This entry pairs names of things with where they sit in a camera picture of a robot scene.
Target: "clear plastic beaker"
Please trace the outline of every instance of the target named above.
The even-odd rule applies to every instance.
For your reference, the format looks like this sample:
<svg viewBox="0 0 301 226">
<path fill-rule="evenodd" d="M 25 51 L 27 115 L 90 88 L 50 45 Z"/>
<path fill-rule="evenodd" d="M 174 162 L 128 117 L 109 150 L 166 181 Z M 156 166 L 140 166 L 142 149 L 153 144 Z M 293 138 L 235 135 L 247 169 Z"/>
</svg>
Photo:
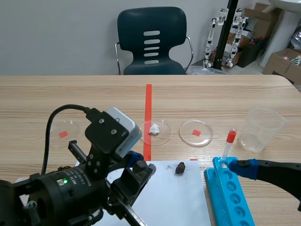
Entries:
<svg viewBox="0 0 301 226">
<path fill-rule="evenodd" d="M 284 123 L 285 118 L 274 110 L 265 107 L 254 108 L 249 111 L 238 140 L 245 149 L 260 152 Z"/>
</svg>

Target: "wooden table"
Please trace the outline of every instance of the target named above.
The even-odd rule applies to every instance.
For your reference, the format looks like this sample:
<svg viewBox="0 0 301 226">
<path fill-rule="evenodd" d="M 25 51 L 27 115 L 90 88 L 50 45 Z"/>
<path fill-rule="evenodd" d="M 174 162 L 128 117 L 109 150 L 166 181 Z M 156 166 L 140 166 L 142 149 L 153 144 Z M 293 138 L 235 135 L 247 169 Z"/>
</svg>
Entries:
<svg viewBox="0 0 301 226">
<path fill-rule="evenodd" d="M 223 153 L 231 127 L 242 128 L 248 111 L 268 106 L 287 119 L 286 125 L 262 153 L 243 150 L 235 141 L 230 155 L 240 159 L 301 162 L 301 94 L 288 80 L 275 75 L 210 76 L 2 76 L 0 77 L 0 178 L 14 182 L 40 172 L 46 122 L 64 104 L 106 110 L 116 106 L 138 125 L 144 121 L 145 87 L 152 84 L 152 118 L 172 128 L 164 145 L 152 147 L 153 160 L 198 159 L 212 225 L 215 225 L 203 170 Z M 193 147 L 179 136 L 179 127 L 191 119 L 208 122 L 212 142 Z M 80 147 L 88 153 L 84 137 L 88 121 L 81 112 L 67 110 L 56 122 L 73 120 L 80 127 Z M 143 153 L 139 141 L 133 150 Z M 65 148 L 50 148 L 48 170 L 73 165 Z M 240 178 L 256 225 L 300 225 L 299 202 L 282 189 L 262 181 Z"/>
</svg>

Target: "white sink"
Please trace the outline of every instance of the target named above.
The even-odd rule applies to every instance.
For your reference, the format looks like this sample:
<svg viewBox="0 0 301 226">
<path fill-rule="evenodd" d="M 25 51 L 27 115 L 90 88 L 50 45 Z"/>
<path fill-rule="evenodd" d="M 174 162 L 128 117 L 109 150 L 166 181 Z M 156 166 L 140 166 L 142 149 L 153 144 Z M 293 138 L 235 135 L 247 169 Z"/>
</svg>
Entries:
<svg viewBox="0 0 301 226">
<path fill-rule="evenodd" d="M 259 63 L 260 67 L 265 67 L 272 53 L 287 47 L 301 18 L 301 0 L 269 0 L 269 2 L 271 5 L 263 12 L 268 13 L 275 8 L 281 8 L 284 12 L 283 18 Z"/>
<path fill-rule="evenodd" d="M 269 0 L 271 5 L 292 12 L 301 12 L 300 0 Z"/>
</svg>

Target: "floor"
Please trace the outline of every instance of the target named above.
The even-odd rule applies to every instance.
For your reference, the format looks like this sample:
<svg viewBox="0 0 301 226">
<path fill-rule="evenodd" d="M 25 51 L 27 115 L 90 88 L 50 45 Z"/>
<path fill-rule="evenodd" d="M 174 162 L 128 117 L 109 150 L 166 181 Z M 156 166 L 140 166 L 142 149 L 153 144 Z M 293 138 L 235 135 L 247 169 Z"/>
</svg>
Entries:
<svg viewBox="0 0 301 226">
<path fill-rule="evenodd" d="M 232 68 L 222 68 L 224 72 L 227 72 L 228 74 L 262 74 L 263 68 L 259 67 L 258 58 L 256 61 L 253 63 L 249 64 L 247 67 L 238 67 L 234 66 Z"/>
</svg>

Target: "blue test tube rack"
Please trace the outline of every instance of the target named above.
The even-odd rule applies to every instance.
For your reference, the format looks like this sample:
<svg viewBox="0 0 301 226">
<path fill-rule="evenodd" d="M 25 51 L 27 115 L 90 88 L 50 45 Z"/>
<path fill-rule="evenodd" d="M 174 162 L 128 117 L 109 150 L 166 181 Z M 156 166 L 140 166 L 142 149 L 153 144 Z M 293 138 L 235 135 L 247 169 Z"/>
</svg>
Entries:
<svg viewBox="0 0 301 226">
<path fill-rule="evenodd" d="M 221 157 L 213 158 L 214 168 L 205 170 L 207 187 L 218 226 L 255 226 L 238 177 L 221 168 Z M 236 157 L 227 157 L 228 166 Z"/>
</svg>

